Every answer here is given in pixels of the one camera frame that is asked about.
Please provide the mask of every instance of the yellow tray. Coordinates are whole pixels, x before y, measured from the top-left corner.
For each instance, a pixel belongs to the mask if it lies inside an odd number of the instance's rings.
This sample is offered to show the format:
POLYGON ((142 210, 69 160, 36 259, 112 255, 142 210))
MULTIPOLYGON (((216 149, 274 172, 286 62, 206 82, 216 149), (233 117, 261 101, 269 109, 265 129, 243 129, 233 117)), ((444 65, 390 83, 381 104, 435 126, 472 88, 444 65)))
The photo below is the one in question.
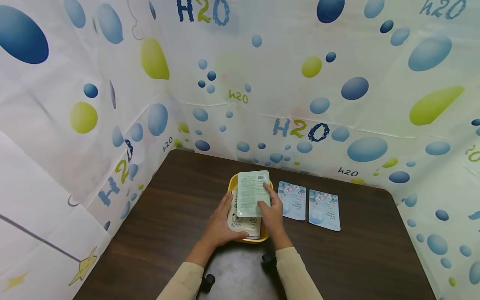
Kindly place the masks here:
MULTIPOLYGON (((232 190, 237 190, 238 189, 238 181, 239 181, 239 175, 235 174, 233 175, 232 178, 230 178, 230 183, 228 184, 228 190, 231 192, 232 190)), ((267 229, 264 226, 264 221, 262 220, 260 224, 260 236, 258 237, 257 240, 252 240, 252 239, 242 239, 242 240, 236 240, 240 243, 247 243, 247 244, 259 244, 265 240, 267 240, 269 237, 267 229)))

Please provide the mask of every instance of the person's left hand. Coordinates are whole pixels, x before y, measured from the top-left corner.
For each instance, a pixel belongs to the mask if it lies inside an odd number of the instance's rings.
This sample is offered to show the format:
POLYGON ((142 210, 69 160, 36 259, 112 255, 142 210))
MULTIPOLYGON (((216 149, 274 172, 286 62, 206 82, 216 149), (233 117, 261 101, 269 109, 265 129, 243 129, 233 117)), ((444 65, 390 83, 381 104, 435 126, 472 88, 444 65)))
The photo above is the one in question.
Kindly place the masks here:
POLYGON ((233 200, 233 194, 227 192, 216 210, 210 216, 207 226, 204 231, 204 235, 201 241, 207 245, 218 247, 225 245, 231 240, 241 240, 249 237, 248 232, 235 232, 230 230, 227 224, 228 210, 233 200))

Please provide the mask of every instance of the brown table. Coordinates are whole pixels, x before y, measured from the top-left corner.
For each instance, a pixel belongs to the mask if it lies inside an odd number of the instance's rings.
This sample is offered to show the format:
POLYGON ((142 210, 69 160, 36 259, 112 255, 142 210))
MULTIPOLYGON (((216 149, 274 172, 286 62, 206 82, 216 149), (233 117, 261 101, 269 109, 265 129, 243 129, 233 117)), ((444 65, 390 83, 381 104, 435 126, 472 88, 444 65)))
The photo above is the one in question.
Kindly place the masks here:
MULTIPOLYGON (((283 180, 338 195, 340 232, 284 218, 325 300, 435 299, 387 191, 181 150, 165 159, 75 299, 155 299, 201 237, 230 177, 261 169, 275 190, 283 180)), ((219 248, 206 270, 216 283, 198 299, 285 299, 278 275, 261 268, 265 253, 273 253, 270 240, 219 248)))

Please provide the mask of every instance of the star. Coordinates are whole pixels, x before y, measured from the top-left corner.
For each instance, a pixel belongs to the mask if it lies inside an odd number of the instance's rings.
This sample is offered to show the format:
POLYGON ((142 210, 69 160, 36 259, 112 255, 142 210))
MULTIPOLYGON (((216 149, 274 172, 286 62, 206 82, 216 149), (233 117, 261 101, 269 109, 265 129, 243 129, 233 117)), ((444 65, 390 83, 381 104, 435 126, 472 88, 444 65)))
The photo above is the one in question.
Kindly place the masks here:
POLYGON ((7 290, 22 284, 24 282, 24 277, 28 274, 28 272, 23 273, 22 275, 14 278, 9 278, 8 279, 8 286, 6 289, 3 290, 3 292, 6 292, 7 290))
POLYGON ((75 277, 72 279, 72 281, 68 284, 69 286, 74 284, 74 282, 77 281, 78 279, 83 280, 85 278, 85 276, 88 273, 88 270, 90 270, 90 267, 96 261, 96 256, 93 255, 95 250, 96 250, 96 247, 93 248, 93 250, 90 252, 90 255, 87 258, 80 261, 80 263, 78 264, 78 272, 75 275, 75 277))

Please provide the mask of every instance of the white backdrop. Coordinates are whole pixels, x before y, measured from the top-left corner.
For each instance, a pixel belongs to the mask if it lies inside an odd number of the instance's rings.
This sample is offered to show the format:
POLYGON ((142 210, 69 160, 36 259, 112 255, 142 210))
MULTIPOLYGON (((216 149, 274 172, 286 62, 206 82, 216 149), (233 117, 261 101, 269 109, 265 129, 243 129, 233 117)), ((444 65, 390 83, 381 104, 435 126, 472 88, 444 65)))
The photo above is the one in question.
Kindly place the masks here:
POLYGON ((479 8, 0 1, 0 299, 73 298, 173 148, 384 188, 475 299, 479 8))

